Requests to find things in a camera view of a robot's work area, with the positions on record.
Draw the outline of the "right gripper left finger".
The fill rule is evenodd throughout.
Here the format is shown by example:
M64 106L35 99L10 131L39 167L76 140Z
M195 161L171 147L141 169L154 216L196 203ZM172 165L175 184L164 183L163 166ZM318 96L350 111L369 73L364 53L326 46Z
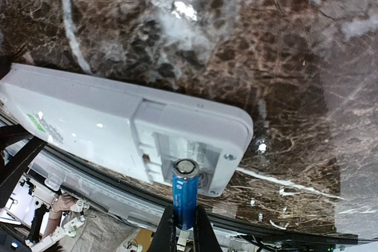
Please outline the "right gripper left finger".
M176 226L172 205L165 208L150 245L150 252L176 252Z

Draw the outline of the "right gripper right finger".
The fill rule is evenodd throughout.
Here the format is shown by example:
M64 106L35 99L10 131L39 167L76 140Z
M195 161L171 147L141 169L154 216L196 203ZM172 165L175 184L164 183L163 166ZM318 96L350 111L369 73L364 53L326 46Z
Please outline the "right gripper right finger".
M194 214L194 251L222 252L207 213L202 205L197 205Z

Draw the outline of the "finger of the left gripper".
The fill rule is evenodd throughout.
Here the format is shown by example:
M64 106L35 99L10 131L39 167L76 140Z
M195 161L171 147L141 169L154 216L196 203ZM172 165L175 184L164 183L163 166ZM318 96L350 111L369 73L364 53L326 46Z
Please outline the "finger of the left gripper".
M21 125L1 127L1 152L21 140L30 140L11 158L6 165L1 165L1 208L6 206L15 186L28 165L43 150L47 142L33 136Z

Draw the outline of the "blue battery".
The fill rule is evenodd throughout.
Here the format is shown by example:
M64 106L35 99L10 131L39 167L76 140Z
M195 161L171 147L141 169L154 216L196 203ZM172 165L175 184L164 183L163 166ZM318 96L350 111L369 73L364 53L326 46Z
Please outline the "blue battery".
M199 166L192 159L179 159L172 164L172 198L176 226L189 230L194 225L197 207Z

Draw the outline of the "white remote control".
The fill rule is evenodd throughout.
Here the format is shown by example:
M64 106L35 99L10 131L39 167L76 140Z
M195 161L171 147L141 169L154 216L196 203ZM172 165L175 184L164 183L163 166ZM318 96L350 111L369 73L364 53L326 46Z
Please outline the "white remote control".
M172 163L200 168L199 193L217 197L253 137L242 109L66 71L13 64L1 101L30 133L92 164L171 185Z

